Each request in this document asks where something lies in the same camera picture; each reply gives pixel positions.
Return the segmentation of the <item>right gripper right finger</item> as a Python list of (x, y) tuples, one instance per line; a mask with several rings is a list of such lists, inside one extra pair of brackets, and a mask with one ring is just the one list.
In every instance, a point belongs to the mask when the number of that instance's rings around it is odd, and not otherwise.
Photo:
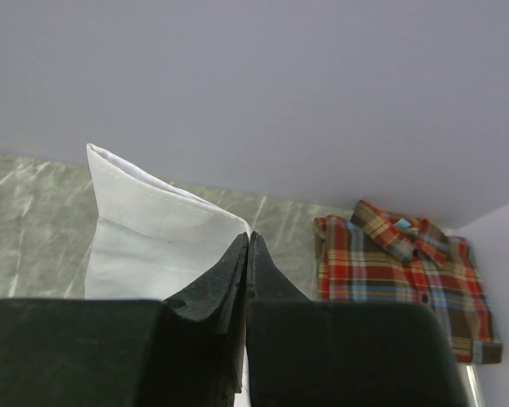
[(456, 360), (422, 305), (308, 299), (253, 233), (247, 265), (253, 406), (465, 406)]

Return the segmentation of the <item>white long sleeve shirt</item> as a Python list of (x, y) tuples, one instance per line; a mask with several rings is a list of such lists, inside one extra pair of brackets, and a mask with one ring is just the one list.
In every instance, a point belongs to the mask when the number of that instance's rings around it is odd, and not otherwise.
[(85, 278), (89, 299), (168, 299), (217, 264), (246, 220), (87, 145), (98, 221)]

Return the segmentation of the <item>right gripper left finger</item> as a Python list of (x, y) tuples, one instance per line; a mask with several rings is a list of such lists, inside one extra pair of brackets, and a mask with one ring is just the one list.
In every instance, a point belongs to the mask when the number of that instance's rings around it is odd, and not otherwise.
[(0, 299), (0, 406), (231, 406), (249, 239), (163, 300)]

